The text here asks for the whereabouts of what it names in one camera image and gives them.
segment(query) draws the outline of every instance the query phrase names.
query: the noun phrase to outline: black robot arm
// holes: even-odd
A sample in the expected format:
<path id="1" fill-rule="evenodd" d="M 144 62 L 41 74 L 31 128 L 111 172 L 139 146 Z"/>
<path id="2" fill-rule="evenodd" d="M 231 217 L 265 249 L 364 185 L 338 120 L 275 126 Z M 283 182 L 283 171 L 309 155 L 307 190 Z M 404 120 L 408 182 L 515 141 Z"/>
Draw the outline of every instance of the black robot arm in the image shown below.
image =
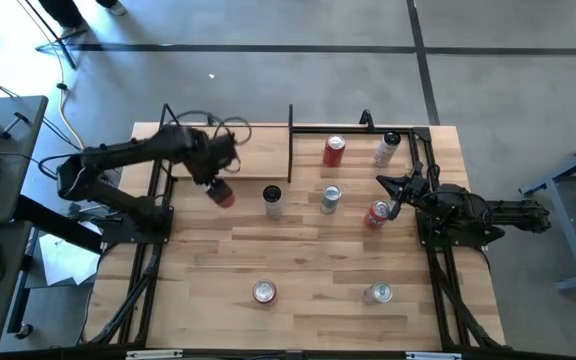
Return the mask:
<path id="1" fill-rule="evenodd" d="M 234 134 L 213 138 L 187 126 L 166 125 L 149 139 L 86 148 L 57 167 L 59 196 L 66 200 L 90 200 L 126 213 L 140 228 L 156 226 L 160 209 L 154 199 L 133 197 L 99 180 L 104 170 L 158 159 L 183 163 L 193 181 L 204 187 L 218 205 L 228 207 L 234 195 L 217 174 L 237 158 Z"/>
<path id="2" fill-rule="evenodd" d="M 480 247 L 504 235 L 499 225 L 536 233 L 550 228 L 548 211 L 536 201 L 487 201 L 455 184 L 442 184 L 433 191 L 422 167 L 417 162 L 407 176 L 377 176 L 377 181 L 394 202 L 389 220 L 397 217 L 402 204 L 419 209 L 418 225 L 432 234 L 424 244 Z M 438 176 L 438 166 L 431 170 Z"/>

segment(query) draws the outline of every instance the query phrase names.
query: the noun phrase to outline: aluminum can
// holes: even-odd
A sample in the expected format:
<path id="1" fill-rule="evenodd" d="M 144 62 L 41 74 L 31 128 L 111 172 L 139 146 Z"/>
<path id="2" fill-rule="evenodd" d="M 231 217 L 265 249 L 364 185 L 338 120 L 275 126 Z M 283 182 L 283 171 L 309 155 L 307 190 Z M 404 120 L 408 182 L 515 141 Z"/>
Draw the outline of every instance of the aluminum can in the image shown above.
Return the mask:
<path id="1" fill-rule="evenodd" d="M 272 304 L 277 298 L 277 287 L 270 280 L 259 280 L 252 289 L 252 296 L 260 304 Z"/>
<path id="2" fill-rule="evenodd" d="M 346 140 L 341 135 L 329 137 L 324 148 L 324 164 L 329 167 L 339 166 L 344 150 L 346 150 Z"/>
<path id="3" fill-rule="evenodd" d="M 266 216 L 277 220 L 281 218 L 281 190 L 275 185 L 267 186 L 263 192 L 266 203 Z"/>
<path id="4" fill-rule="evenodd" d="M 377 151 L 375 151 L 375 165 L 386 167 L 397 150 L 401 137 L 394 132 L 387 132 L 381 137 Z"/>
<path id="5" fill-rule="evenodd" d="M 390 205 L 385 201 L 375 201 L 364 216 L 364 224 L 373 229 L 381 228 L 388 220 Z"/>
<path id="6" fill-rule="evenodd" d="M 335 185 L 327 186 L 324 189 L 323 200 L 321 201 L 321 212 L 332 214 L 337 210 L 337 205 L 341 199 L 341 190 Z"/>
<path id="7" fill-rule="evenodd" d="M 392 289 L 386 283 L 376 283 L 364 290 L 363 301 L 366 304 L 383 304 L 392 299 Z"/>

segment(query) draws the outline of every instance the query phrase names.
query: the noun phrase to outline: concrete floor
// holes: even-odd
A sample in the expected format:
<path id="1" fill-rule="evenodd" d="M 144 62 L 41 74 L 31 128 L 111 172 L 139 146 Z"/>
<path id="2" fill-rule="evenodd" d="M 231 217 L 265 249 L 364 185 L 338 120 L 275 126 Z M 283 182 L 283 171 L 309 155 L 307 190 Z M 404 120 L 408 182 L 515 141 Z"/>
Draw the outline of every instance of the concrete floor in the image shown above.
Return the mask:
<path id="1" fill-rule="evenodd" d="M 123 18 L 77 2 L 94 32 L 87 42 L 414 45 L 405 0 L 125 0 Z M 419 0 L 417 8 L 426 46 L 576 48 L 576 0 Z M 32 51 L 42 37 L 30 21 L 6 23 L 0 16 L 0 84 L 46 94 L 47 115 L 59 123 L 56 59 Z M 369 108 L 381 124 L 428 124 L 414 54 L 75 55 L 79 70 L 65 70 L 66 113 L 90 145 L 125 140 L 135 121 L 157 120 L 164 102 L 177 112 L 201 108 L 257 122 L 286 121 L 293 103 L 300 122 L 354 123 Z M 519 199 L 518 186 L 576 149 L 576 56 L 432 55 L 428 64 L 439 120 L 458 127 L 474 192 Z M 70 150 L 43 129 L 34 156 Z M 59 210 L 65 204 L 50 189 L 29 172 L 24 191 Z M 546 234 L 509 229 L 491 246 L 493 283 L 509 345 L 576 355 L 576 292 L 554 286 L 576 268 L 555 215 L 551 221 Z M 28 319 L 42 334 L 63 336 L 5 340 L 0 351 L 73 344 L 86 296 L 74 287 L 33 290 Z M 62 297 L 71 301 L 51 314 L 63 321 L 43 316 L 42 304 Z"/>

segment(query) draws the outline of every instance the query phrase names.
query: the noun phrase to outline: wooden table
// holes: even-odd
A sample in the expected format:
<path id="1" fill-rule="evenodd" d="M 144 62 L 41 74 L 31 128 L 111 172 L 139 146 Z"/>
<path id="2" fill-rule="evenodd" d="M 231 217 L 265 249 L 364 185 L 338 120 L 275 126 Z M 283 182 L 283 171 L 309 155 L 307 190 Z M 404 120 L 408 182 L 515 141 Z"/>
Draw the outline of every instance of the wooden table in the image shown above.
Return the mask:
<path id="1" fill-rule="evenodd" d="M 133 136 L 146 136 L 143 129 L 136 124 Z M 431 134 L 440 180 L 468 187 L 456 128 L 431 127 Z M 377 169 L 371 161 L 379 136 L 349 135 L 342 166 L 326 168 L 321 164 L 326 137 L 295 135 L 291 184 L 230 180 L 237 196 L 230 209 L 217 208 L 190 180 L 176 184 L 175 221 L 159 270 L 148 347 L 440 349 L 413 209 L 404 206 L 396 221 L 380 231 L 362 226 L 371 202 L 387 199 L 374 177 L 401 176 L 410 169 L 408 144 L 402 141 L 388 168 Z M 145 194 L 150 169 L 150 164 L 124 169 L 122 190 Z M 284 216 L 278 221 L 264 216 L 261 192 L 269 184 L 283 191 Z M 329 184 L 338 185 L 343 195 L 337 211 L 323 215 L 322 190 Z M 88 336 L 101 330 L 125 297 L 134 251 L 134 245 L 117 246 L 101 263 Z M 503 343 L 486 262 L 466 248 L 455 249 L 455 261 L 464 302 L 491 337 Z M 259 279 L 276 284 L 274 305 L 253 300 L 252 287 Z M 392 301 L 363 304 L 363 290 L 377 281 L 392 285 Z M 454 313 L 451 308 L 447 313 L 456 334 Z"/>

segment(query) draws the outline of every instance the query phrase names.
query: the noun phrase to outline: paper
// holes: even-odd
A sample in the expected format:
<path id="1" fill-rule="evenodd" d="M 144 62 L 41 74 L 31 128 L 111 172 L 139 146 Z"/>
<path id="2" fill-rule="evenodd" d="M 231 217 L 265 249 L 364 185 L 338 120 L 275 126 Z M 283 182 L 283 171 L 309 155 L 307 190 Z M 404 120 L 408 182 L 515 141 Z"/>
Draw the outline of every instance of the paper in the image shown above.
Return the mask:
<path id="1" fill-rule="evenodd" d="M 101 230 L 91 222 L 82 225 L 101 234 Z M 97 272 L 98 254 L 50 234 L 39 238 L 39 246 L 48 286 L 70 278 L 79 285 Z"/>

